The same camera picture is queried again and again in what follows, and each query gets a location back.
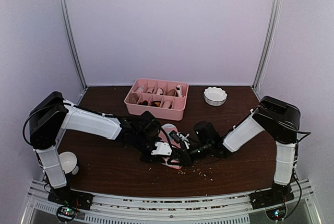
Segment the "white bowl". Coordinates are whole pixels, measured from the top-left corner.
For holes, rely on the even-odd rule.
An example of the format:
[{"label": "white bowl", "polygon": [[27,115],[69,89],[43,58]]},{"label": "white bowl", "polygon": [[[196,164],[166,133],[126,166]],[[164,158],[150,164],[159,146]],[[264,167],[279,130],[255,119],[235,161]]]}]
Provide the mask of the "white bowl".
[{"label": "white bowl", "polygon": [[218,107],[223,105],[228,97],[228,94],[221,88],[208,87],[204,90],[204,100],[209,105]]},{"label": "white bowl", "polygon": [[59,155],[62,168],[66,175],[76,175],[79,171],[78,159],[72,152],[63,152]]}]

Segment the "dark brown tabletop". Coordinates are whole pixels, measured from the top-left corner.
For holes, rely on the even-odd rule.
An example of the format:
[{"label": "dark brown tabletop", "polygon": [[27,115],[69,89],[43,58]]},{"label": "dark brown tabletop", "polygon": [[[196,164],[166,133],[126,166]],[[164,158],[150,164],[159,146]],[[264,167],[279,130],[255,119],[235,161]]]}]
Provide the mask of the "dark brown tabletop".
[{"label": "dark brown tabletop", "polygon": [[[170,122],[195,137],[193,126],[210,121],[221,136],[238,124],[258,101],[250,87],[223,87],[228,93],[221,107],[207,105],[205,87],[190,86],[181,121]],[[128,115],[124,98],[130,87],[90,87],[81,106],[104,113]],[[159,163],[139,160],[140,152],[103,137],[66,131],[59,153],[71,151],[80,162],[79,173],[69,180],[78,190],[128,196],[181,197],[236,193],[270,187],[275,173],[276,145],[267,133],[250,140],[231,157],[217,161],[208,156],[181,172]]]}]

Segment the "white wall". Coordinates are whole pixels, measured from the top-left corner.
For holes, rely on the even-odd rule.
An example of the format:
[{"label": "white wall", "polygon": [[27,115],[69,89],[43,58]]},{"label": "white wall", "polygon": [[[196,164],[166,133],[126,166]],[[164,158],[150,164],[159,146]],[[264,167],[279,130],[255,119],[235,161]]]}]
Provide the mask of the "white wall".
[{"label": "white wall", "polygon": [[73,101],[81,92],[58,0],[0,0],[0,61],[0,223],[17,223],[41,176],[22,125],[53,90]]},{"label": "white wall", "polygon": [[272,0],[67,0],[89,85],[251,85]]},{"label": "white wall", "polygon": [[273,49],[259,94],[298,106],[298,172],[309,178],[326,223],[334,209],[334,0],[283,0]]}]

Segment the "pink storage box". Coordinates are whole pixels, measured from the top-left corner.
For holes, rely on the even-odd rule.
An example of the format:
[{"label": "pink storage box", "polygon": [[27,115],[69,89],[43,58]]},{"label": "pink storage box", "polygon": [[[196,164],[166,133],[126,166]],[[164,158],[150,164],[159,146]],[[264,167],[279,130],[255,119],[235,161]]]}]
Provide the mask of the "pink storage box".
[{"label": "pink storage box", "polygon": [[[176,90],[176,86],[182,86],[182,97],[178,97],[177,93],[173,96],[167,96],[166,93],[172,89]],[[132,93],[135,93],[138,88],[142,87],[142,92],[137,93],[139,96],[136,103],[131,103],[130,97],[133,96]],[[157,90],[161,88],[163,90],[163,95],[157,95]],[[166,80],[157,80],[157,79],[137,79],[134,85],[131,87],[130,92],[125,97],[124,103],[126,104],[129,114],[141,115],[145,111],[149,111],[156,118],[180,121],[183,118],[183,112],[186,108],[187,96],[188,96],[189,85],[184,82],[177,81],[166,81]],[[138,103],[143,102],[144,100],[148,101],[149,105],[139,105]],[[161,101],[160,107],[151,107],[152,101]],[[163,104],[166,101],[170,101],[172,108],[163,108]]]}]

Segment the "robotic arm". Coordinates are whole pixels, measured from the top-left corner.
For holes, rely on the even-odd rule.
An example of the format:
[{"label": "robotic arm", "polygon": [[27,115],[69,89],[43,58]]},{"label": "robotic arm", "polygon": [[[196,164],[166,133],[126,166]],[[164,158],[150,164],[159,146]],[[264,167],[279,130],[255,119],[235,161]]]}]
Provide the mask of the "robotic arm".
[{"label": "robotic arm", "polygon": [[63,98],[60,92],[53,92],[31,113],[30,145],[49,179],[53,194],[49,200],[71,204],[73,199],[80,208],[89,209],[92,195],[70,189],[56,150],[56,137],[60,129],[73,129],[103,136],[107,139],[135,146],[145,162],[162,162],[170,157],[169,165],[178,162],[179,166],[188,166],[195,159],[211,153],[219,158],[227,158],[257,134],[267,131],[276,141],[277,162],[272,188],[250,195],[253,208],[262,208],[282,203],[284,199],[293,199],[290,181],[297,158],[297,138],[299,132],[300,111],[293,105],[272,97],[264,97],[260,104],[224,137],[220,137],[209,122],[199,122],[194,131],[200,143],[190,145],[180,133],[169,136],[180,144],[176,148],[171,144],[167,133],[168,145],[158,137],[160,123],[148,111],[140,117],[117,117],[115,115],[83,109]]}]

